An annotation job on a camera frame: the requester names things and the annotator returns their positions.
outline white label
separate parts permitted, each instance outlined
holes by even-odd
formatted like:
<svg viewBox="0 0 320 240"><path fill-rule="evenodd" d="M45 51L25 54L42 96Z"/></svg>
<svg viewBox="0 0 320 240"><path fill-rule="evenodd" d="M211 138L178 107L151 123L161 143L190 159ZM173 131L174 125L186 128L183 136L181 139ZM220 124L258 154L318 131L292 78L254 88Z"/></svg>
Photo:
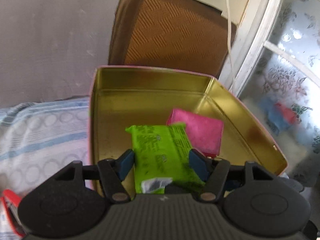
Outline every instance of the white label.
<svg viewBox="0 0 320 240"><path fill-rule="evenodd" d="M154 178L141 182L142 193L152 193L172 183L172 178Z"/></svg>

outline pink package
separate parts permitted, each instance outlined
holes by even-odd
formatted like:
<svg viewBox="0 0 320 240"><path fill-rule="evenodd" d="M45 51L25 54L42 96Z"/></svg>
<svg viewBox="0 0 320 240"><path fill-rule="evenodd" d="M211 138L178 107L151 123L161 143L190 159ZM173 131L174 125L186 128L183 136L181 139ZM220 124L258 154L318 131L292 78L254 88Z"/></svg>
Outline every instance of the pink package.
<svg viewBox="0 0 320 240"><path fill-rule="evenodd" d="M219 155L223 130L221 120L190 113L182 109L173 109L167 125L184 122L186 133L193 146L206 157Z"/></svg>

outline gray wall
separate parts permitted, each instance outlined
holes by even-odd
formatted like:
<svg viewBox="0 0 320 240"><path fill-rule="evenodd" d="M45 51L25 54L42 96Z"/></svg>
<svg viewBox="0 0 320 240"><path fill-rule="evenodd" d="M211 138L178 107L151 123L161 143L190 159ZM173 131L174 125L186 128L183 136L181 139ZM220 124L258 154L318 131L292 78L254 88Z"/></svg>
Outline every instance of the gray wall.
<svg viewBox="0 0 320 240"><path fill-rule="evenodd" d="M88 95L119 0L0 0L0 108Z"/></svg>

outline green wrapper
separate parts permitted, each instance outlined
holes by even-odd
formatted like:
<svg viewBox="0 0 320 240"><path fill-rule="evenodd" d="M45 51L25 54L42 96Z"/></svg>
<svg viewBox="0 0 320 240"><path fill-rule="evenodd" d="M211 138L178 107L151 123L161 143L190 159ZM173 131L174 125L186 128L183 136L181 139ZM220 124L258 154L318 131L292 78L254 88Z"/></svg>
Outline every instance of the green wrapper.
<svg viewBox="0 0 320 240"><path fill-rule="evenodd" d="M190 191L199 191L203 182L189 167L192 146L185 133L185 124L133 125L135 152L134 180L136 193L164 193L164 187L174 182Z"/></svg>

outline metal screw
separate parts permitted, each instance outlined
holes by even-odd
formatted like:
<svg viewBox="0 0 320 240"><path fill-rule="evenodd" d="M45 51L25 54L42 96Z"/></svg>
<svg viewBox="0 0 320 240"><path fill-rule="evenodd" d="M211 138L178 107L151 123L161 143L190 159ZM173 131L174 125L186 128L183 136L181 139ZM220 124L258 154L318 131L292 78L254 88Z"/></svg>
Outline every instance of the metal screw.
<svg viewBox="0 0 320 240"><path fill-rule="evenodd" d="M128 199L128 195L126 193L118 192L112 195L112 199L117 202L126 201Z"/></svg>
<svg viewBox="0 0 320 240"><path fill-rule="evenodd" d="M204 201L214 201L217 196L211 192L204 192L200 195L200 198Z"/></svg>

